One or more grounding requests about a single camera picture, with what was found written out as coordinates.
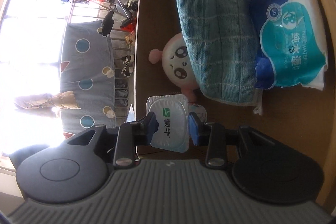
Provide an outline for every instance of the stuffed toy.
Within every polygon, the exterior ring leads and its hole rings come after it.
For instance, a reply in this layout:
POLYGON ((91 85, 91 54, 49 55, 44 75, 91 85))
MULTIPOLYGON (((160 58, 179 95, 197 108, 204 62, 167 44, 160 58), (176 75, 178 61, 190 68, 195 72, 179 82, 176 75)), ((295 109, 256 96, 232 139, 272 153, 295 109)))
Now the stuffed toy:
POLYGON ((162 60, 162 67, 173 84, 181 88, 189 102, 196 102, 196 95, 193 90, 198 89, 193 68, 191 67, 187 47, 182 33, 178 33, 165 45, 163 51, 151 50, 148 60, 156 64, 162 60))

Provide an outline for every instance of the clear plastic packaging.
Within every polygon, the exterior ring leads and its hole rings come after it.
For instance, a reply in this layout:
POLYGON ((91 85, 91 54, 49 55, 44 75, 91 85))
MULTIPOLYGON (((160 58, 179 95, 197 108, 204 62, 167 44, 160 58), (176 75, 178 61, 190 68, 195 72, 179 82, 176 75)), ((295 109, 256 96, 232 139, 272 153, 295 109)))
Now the clear plastic packaging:
POLYGON ((147 113, 154 112, 159 129, 151 146, 175 152, 189 149, 188 99, 182 94, 153 96, 147 100, 147 113))
POLYGON ((195 103, 189 103, 189 112, 195 112, 201 122, 208 121, 208 114, 205 108, 195 103))

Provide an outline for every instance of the blue wipes package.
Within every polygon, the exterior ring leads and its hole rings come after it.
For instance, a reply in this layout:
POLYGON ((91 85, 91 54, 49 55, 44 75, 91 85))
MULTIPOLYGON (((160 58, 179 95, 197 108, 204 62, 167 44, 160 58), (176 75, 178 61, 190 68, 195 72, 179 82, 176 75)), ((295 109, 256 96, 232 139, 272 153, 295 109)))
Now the blue wipes package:
POLYGON ((255 87, 322 90, 328 54, 317 0, 250 0, 250 14, 260 38, 255 87))

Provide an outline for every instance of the plush toy face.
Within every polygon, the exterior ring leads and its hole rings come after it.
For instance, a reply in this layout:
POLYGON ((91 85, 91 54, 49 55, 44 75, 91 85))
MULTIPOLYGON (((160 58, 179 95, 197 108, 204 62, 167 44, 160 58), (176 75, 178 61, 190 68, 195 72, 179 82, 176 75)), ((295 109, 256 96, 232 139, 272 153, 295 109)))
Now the plush toy face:
POLYGON ((175 35, 164 47, 162 66, 175 85, 191 90, 198 88, 182 33, 175 35))

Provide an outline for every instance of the checkered towel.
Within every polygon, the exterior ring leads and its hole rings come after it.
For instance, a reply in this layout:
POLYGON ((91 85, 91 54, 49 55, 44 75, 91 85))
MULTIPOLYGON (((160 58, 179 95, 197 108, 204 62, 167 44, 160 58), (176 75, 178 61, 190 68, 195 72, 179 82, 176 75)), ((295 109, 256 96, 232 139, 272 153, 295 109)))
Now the checkered towel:
POLYGON ((182 33, 202 93, 233 104, 257 105, 258 37, 248 0, 176 0, 182 33))

